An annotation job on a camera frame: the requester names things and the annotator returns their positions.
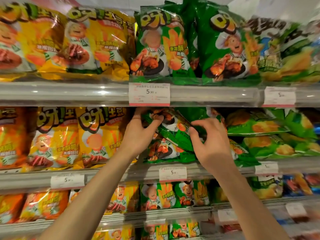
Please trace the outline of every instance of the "hand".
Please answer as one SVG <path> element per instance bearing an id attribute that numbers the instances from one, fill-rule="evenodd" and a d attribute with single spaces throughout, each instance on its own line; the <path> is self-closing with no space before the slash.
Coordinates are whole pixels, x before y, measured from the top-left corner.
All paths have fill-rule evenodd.
<path id="1" fill-rule="evenodd" d="M 137 157 L 148 147 L 156 129 L 163 121 L 163 116 L 161 115 L 154 119 L 152 123 L 144 129 L 141 122 L 141 113 L 145 110 L 146 108 L 143 107 L 136 108 L 134 116 L 125 130 L 122 143 L 118 149 L 118 151 L 123 151 L 125 154 L 131 155 L 131 159 Z"/>
<path id="2" fill-rule="evenodd" d="M 207 139 L 203 144 L 196 129 L 190 127 L 194 153 L 206 170 L 221 166 L 221 162 L 223 165 L 230 163 L 234 165 L 226 128 L 222 123 L 216 118 L 207 118 L 193 121 L 191 124 L 202 126 L 207 131 Z"/>

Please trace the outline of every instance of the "person's right hand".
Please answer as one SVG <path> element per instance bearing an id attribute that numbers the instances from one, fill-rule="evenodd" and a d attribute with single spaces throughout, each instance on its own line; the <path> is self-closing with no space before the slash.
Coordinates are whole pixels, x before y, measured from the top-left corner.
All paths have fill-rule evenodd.
<path id="1" fill-rule="evenodd" d="M 207 139 L 202 143 L 197 130 L 193 127 L 189 129 L 194 153 L 205 169 L 219 166 L 220 162 L 234 164 L 226 128 L 222 123 L 216 118 L 207 118 L 191 124 L 202 126 L 207 131 Z"/>

